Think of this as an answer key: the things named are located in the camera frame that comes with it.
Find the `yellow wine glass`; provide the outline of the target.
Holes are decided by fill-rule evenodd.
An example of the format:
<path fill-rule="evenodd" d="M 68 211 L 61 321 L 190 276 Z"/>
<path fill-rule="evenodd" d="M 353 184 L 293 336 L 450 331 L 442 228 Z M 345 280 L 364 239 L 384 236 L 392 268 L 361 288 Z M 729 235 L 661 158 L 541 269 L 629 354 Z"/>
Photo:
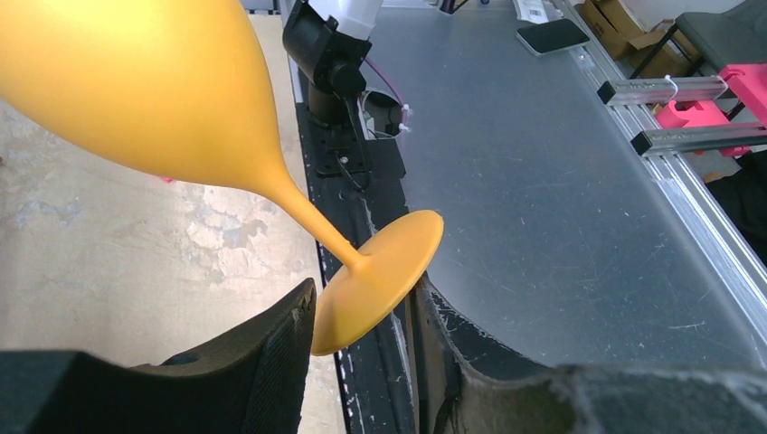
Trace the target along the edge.
<path fill-rule="evenodd" d="M 317 302 L 315 356 L 375 328 L 440 245 L 442 218 L 421 210 L 355 248 L 302 193 L 281 151 L 268 65 L 236 1 L 4 1 L 1 97 L 116 164 L 278 205 L 341 262 Z"/>

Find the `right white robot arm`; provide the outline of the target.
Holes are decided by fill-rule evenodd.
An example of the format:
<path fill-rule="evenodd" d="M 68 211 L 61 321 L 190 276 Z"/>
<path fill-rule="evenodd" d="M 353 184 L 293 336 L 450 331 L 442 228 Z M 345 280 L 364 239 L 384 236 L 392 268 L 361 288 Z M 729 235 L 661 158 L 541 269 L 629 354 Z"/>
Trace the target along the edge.
<path fill-rule="evenodd" d="M 360 67 L 382 0 L 296 1 L 283 29 L 289 56 L 309 81 L 308 108 L 324 126 L 348 120 L 366 89 Z"/>

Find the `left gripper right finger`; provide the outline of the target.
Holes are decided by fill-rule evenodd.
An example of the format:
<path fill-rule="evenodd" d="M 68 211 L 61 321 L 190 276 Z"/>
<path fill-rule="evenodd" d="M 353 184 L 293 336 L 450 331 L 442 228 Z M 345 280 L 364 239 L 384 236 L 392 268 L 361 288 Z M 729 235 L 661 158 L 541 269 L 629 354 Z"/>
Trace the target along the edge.
<path fill-rule="evenodd" d="M 763 433 L 766 374 L 636 363 L 537 363 L 415 288 L 425 433 Z"/>

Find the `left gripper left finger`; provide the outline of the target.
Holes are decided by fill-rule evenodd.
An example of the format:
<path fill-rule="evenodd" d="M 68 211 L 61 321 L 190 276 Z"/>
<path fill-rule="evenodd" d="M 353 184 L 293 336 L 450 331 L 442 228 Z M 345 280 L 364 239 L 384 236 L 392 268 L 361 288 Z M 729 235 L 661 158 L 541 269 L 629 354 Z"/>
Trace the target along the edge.
<path fill-rule="evenodd" d="M 295 433 L 317 292 L 272 307 L 158 365 L 81 351 L 4 351 L 4 433 Z"/>

